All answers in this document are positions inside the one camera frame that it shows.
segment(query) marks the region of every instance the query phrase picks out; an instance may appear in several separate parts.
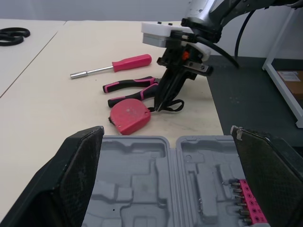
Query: pink screwdriver handle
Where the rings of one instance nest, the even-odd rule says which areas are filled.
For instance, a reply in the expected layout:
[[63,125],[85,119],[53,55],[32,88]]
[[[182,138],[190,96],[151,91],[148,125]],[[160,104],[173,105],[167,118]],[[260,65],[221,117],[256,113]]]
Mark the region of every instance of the pink screwdriver handle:
[[147,66],[151,63],[152,57],[149,54],[144,54],[132,58],[126,58],[121,61],[112,62],[114,67],[114,72],[121,70],[130,70],[143,66]]

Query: orange component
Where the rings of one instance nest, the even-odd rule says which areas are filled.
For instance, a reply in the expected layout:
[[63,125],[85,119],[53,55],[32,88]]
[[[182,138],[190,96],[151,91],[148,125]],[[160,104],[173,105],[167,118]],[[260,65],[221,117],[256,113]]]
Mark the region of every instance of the orange component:
[[182,60],[187,60],[189,58],[189,52],[185,51],[182,55]]

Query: gray tool case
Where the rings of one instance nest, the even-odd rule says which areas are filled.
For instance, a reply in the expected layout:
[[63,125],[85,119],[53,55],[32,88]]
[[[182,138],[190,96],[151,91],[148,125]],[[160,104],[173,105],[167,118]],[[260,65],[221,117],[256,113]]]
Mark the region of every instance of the gray tool case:
[[[242,227],[232,136],[104,137],[83,227]],[[257,224],[255,227],[268,227]]]

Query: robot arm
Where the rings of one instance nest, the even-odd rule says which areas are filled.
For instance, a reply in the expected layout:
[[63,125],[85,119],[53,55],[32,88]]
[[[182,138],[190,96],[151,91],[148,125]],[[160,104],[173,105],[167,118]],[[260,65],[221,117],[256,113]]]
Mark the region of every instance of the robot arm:
[[213,49],[236,67],[238,63],[215,45],[221,38],[223,27],[235,17],[270,6],[303,6],[303,0],[192,0],[182,26],[163,25],[160,22],[143,23],[143,42],[166,51],[157,63],[167,68],[155,96],[155,110],[161,111],[172,104],[186,79],[197,74],[209,76],[212,67],[204,65]]

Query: pink tape measure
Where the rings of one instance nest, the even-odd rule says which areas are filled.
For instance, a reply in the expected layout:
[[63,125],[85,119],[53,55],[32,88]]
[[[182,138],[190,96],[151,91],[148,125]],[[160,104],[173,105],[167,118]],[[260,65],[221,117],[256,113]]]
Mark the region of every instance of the pink tape measure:
[[137,99],[125,99],[112,108],[109,121],[122,135],[143,128],[151,119],[150,110]]

